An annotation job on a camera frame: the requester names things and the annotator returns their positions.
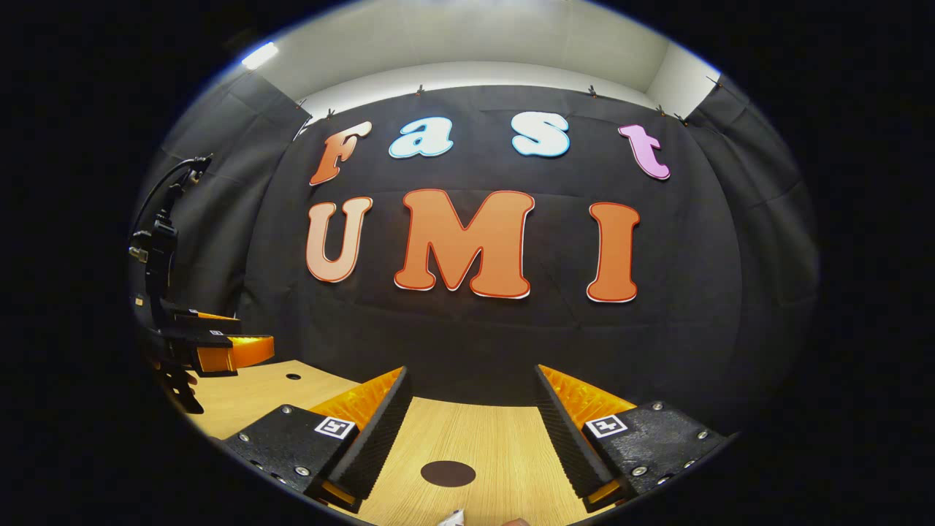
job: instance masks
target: table surface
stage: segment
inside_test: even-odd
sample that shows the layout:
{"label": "table surface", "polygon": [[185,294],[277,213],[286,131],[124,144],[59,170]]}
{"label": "table surface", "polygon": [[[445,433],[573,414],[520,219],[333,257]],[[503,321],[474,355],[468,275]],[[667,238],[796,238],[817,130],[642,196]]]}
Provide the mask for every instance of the table surface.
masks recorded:
{"label": "table surface", "polygon": [[[205,434],[220,439],[289,403],[310,408],[357,382],[300,361],[258,365],[239,376],[199,378],[203,415],[188,415]],[[301,376],[298,380],[287,373]],[[460,488],[424,480],[436,460],[467,464],[477,474]],[[360,510],[342,513],[380,526],[436,526],[463,508],[467,526],[500,526],[522,517],[532,526],[565,526],[587,513],[562,471],[536,407],[497,407],[414,397],[370,497]]]}

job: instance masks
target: black circle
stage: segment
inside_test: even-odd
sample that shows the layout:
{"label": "black circle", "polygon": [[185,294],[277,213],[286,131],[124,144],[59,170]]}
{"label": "black circle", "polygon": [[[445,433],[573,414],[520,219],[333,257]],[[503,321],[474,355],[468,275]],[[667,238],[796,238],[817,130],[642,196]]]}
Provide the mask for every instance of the black circle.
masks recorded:
{"label": "black circle", "polygon": [[422,478],[444,488],[466,486],[476,477],[474,468],[453,460],[438,460],[422,466]]}

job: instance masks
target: white object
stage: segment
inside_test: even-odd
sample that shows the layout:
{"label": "white object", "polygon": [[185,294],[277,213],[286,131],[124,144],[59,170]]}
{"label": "white object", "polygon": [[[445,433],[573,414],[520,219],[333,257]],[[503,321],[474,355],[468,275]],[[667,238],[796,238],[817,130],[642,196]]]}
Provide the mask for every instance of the white object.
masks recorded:
{"label": "white object", "polygon": [[524,111],[510,121],[513,131],[522,134],[513,138],[513,148],[522,155],[557,157],[568,151],[571,141],[565,132],[568,121],[558,113]]}
{"label": "white object", "polygon": [[452,121],[446,117],[425,117],[403,126],[402,137],[390,144],[390,156],[405,159],[416,154],[436,157],[451,150],[454,142],[448,139]]}
{"label": "white object", "polygon": [[240,61],[241,64],[245,65],[247,69],[256,69],[259,66],[262,66],[264,62],[273,57],[280,50],[272,42],[267,42],[259,50],[256,50],[249,55],[247,58]]}
{"label": "white object", "polygon": [[597,438],[604,438],[608,435],[626,431],[626,424],[621,422],[617,415],[604,416],[603,418],[585,422],[584,425],[590,428]]}
{"label": "white object", "polygon": [[687,117],[711,92],[714,81],[720,78],[721,72],[714,66],[670,42],[646,95],[662,105],[667,115],[678,113]]}
{"label": "white object", "polygon": [[341,440],[351,432],[351,429],[356,424],[350,420],[342,420],[340,418],[334,418],[329,416],[328,418],[322,420],[321,424],[318,424],[318,427],[315,430],[321,434],[326,434],[328,436],[333,436]]}
{"label": "white object", "polygon": [[445,520],[439,522],[439,526],[465,526],[465,510],[456,509]]}
{"label": "white object", "polygon": [[[275,65],[264,66],[264,78],[290,95],[288,86],[290,80],[286,76],[281,76],[279,72],[270,73],[268,70],[272,67],[279,68],[280,64],[277,61]],[[291,71],[290,75],[295,75],[295,67]],[[703,77],[702,79],[708,82],[710,91],[713,84]],[[346,80],[312,93],[297,92],[295,101],[297,103],[305,98],[302,109],[311,113],[312,121],[317,122],[327,116],[329,108],[342,112],[395,96],[415,97],[413,94],[419,84],[422,84],[427,92],[461,86],[522,85],[573,90],[584,94],[587,94],[589,85],[594,85],[594,89],[601,96],[632,102],[650,110],[658,104],[641,91],[567,69],[516,62],[484,61],[425,64],[382,71]]]}

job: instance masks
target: black backdrop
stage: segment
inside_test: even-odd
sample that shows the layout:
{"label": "black backdrop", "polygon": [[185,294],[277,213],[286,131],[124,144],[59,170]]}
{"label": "black backdrop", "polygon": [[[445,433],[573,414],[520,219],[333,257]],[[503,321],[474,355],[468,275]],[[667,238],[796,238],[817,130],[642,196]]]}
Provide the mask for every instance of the black backdrop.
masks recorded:
{"label": "black backdrop", "polygon": [[[526,157],[513,150],[510,120],[527,110],[555,112],[568,121],[571,145],[565,154]],[[399,128],[429,116],[453,122],[450,151],[407,159],[387,153]],[[339,175],[309,188],[324,140],[364,121],[373,123],[373,131],[358,141]],[[660,141],[657,157],[671,170],[668,180],[640,170],[628,140],[617,133],[628,124],[642,125]],[[276,336],[278,359],[298,358],[356,381],[405,364],[416,396],[531,405],[531,370],[544,363],[635,402],[669,400],[734,431],[741,399],[731,389],[740,380],[724,374],[728,362],[740,354],[741,361],[779,365],[757,371],[760,386],[775,386],[800,334],[780,337],[770,348],[760,339],[735,350],[741,258],[731,212],[708,158],[720,161],[723,172],[740,171],[742,164],[736,156],[704,152],[690,128],[634,104],[529,86],[404,95],[318,121],[286,150],[266,191],[238,314],[246,329]],[[752,148],[776,158],[744,175],[782,188],[794,184],[794,171],[777,173],[791,165],[782,144],[774,144],[778,139],[759,129],[745,131]],[[780,175],[792,181],[774,181]],[[530,295],[498,300],[478,297],[465,285],[456,292],[441,285],[427,292],[395,286],[409,230],[402,198],[419,188],[447,191],[463,224],[492,191],[531,195],[536,208],[526,219],[524,243]],[[374,205],[364,219],[357,266],[338,284],[320,282],[305,263],[309,207],[340,206],[358,196],[372,197]],[[584,293],[594,279],[598,252],[597,223],[588,207],[599,201],[640,213],[632,271],[639,293],[626,304],[596,303]],[[756,235],[783,251],[799,248],[784,245],[785,238],[798,236],[805,253],[797,256],[807,258],[805,266],[816,273],[809,232],[787,232],[803,223],[807,208],[805,202],[786,210],[770,224],[780,231],[761,227]],[[329,225],[325,248],[331,257],[340,254],[343,220],[336,214]],[[478,258],[468,275],[479,266]],[[438,275],[433,258],[429,269]],[[810,276],[806,290],[796,293],[807,297],[814,284]]]}
{"label": "black backdrop", "polygon": [[[922,130],[910,91],[925,69],[905,61],[925,17],[908,7],[627,6],[730,73],[770,116],[802,161],[824,259],[809,345],[768,410],[710,469],[608,523],[917,523],[913,505],[928,493],[909,448],[926,383],[913,379],[930,360],[912,351],[927,326],[918,284],[928,269],[897,255],[919,246],[906,226],[923,225],[928,210],[924,182],[894,175],[892,162],[901,152],[910,173],[924,173],[911,166]],[[169,1],[144,16],[131,5],[23,8],[12,30],[29,46],[10,57],[9,90],[30,103],[10,108],[10,162],[29,176],[11,178],[5,198],[9,250],[25,257],[8,261],[4,321],[18,372],[12,496],[34,504],[13,512],[68,523],[336,522],[232,465],[179,417],[130,346],[122,300],[138,174],[199,84],[231,60],[221,43],[320,5],[249,5],[239,20],[230,2]],[[76,82],[63,88],[62,78]]]}
{"label": "black backdrop", "polygon": [[[667,400],[722,432],[736,431],[801,346],[818,261],[811,206],[791,153],[740,89],[722,83],[712,84],[688,126],[584,93],[481,86],[368,104],[320,120],[290,143],[305,112],[236,68],[180,119],[148,178],[181,156],[215,153],[206,178],[174,213],[180,249],[170,296],[199,310],[237,313],[248,332],[272,334],[276,360],[300,359],[360,382],[406,365],[416,396],[532,405],[531,371],[543,363],[635,403]],[[568,121],[566,153],[513,150],[511,118],[528,110]],[[450,151],[406,159],[387,153],[399,128],[429,116],[453,122]],[[373,130],[339,175],[309,187],[324,140],[364,121]],[[631,124],[659,140],[667,180],[640,169],[617,133]],[[467,286],[398,288],[393,276],[409,231],[402,198],[419,188],[447,191],[464,224],[490,192],[530,194],[530,295],[500,300]],[[338,284],[320,282],[305,262],[308,210],[358,196],[374,205],[356,268]],[[632,269],[639,293],[628,303],[597,303],[584,293],[598,254],[588,207],[599,201],[640,214]],[[343,225],[341,213],[330,221],[325,248],[332,258]],[[438,274],[433,258],[429,269]]]}

